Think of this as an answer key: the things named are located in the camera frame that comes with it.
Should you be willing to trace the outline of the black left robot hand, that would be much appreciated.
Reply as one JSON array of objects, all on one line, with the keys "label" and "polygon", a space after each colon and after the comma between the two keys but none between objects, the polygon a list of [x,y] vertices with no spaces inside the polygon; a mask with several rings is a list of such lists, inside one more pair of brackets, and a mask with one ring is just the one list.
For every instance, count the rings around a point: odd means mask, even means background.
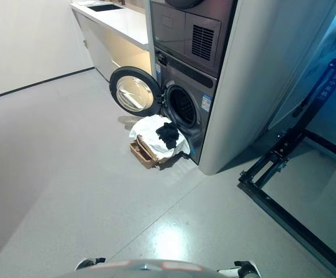
[{"label": "black left robot hand", "polygon": [[83,268],[88,268],[88,267],[91,267],[91,266],[95,266],[97,264],[105,263],[105,262],[106,262],[106,258],[104,258],[104,257],[85,258],[77,264],[77,266],[75,267],[75,271],[83,269]]}]

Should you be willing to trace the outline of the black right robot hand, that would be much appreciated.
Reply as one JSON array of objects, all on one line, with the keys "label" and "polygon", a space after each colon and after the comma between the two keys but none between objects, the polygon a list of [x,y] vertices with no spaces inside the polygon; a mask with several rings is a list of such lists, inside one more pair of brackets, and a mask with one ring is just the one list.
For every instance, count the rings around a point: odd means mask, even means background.
[{"label": "black right robot hand", "polygon": [[218,273],[226,277],[255,277],[261,278],[260,271],[253,261],[234,261],[234,266],[227,269],[219,269]]}]

